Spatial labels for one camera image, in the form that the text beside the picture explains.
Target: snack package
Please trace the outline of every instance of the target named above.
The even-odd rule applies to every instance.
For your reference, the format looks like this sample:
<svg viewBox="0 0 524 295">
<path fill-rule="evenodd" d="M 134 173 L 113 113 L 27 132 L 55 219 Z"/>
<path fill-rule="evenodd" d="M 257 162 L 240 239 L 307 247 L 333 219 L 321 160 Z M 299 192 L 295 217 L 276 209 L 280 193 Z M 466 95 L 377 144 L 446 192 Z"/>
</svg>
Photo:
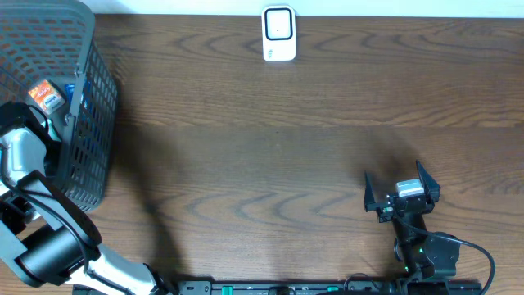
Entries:
<svg viewBox="0 0 524 295">
<path fill-rule="evenodd" d="M 66 103 L 66 100 L 47 80 L 43 80 L 38 86 L 31 89 L 29 95 L 48 115 L 51 115 Z"/>
</svg>

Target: blue package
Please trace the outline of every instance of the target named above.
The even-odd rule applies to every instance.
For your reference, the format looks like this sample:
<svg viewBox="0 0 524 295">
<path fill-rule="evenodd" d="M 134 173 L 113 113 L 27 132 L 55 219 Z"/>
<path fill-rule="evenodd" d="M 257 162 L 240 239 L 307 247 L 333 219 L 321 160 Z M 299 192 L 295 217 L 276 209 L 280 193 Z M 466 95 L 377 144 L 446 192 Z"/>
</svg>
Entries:
<svg viewBox="0 0 524 295">
<path fill-rule="evenodd" d="M 73 101 L 73 94 L 75 93 L 75 83 L 68 83 L 65 85 L 65 93 L 67 94 L 67 102 L 71 104 Z M 80 103 L 84 104 L 84 107 L 86 110 L 93 115 L 93 106 L 91 107 L 91 110 L 88 109 L 89 101 L 86 98 L 84 100 L 84 96 L 88 97 L 91 93 L 91 81 L 86 80 L 84 82 L 84 89 L 82 91 L 82 96 L 80 97 Z"/>
</svg>

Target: white plug-in device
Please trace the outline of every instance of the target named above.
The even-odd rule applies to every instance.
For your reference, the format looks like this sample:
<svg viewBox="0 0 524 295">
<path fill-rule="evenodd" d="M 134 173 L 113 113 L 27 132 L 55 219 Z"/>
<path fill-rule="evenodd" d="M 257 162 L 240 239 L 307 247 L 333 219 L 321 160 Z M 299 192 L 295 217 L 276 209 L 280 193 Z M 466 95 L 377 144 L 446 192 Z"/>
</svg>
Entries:
<svg viewBox="0 0 524 295">
<path fill-rule="evenodd" d="M 262 12 L 262 47 L 266 61 L 290 61 L 296 55 L 295 11 L 269 6 Z"/>
</svg>

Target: green led light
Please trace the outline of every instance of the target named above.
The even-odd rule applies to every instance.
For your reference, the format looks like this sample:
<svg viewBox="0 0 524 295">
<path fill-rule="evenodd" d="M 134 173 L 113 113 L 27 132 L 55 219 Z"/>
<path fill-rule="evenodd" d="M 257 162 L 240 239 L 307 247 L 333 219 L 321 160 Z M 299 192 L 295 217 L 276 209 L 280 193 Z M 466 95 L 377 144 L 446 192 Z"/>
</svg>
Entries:
<svg viewBox="0 0 524 295">
<path fill-rule="evenodd" d="M 233 287 L 229 287 L 229 286 L 222 287 L 222 295 L 233 295 Z"/>
</svg>

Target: wood grain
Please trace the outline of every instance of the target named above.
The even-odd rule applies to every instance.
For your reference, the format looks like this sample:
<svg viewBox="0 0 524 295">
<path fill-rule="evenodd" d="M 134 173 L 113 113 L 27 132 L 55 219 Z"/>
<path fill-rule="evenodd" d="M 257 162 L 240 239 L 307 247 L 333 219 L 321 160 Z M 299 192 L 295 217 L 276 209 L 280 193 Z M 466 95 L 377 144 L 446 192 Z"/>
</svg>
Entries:
<svg viewBox="0 0 524 295">
<path fill-rule="evenodd" d="M 363 174 L 383 196 L 420 159 L 428 228 L 492 253 L 490 294 L 523 293 L 524 21 L 297 22 L 297 58 L 267 63 L 258 17 L 97 16 L 121 85 L 104 243 L 171 278 L 393 275 Z M 461 248 L 460 278 L 488 272 Z M 35 292 L 0 265 L 0 293 Z"/>
</svg>

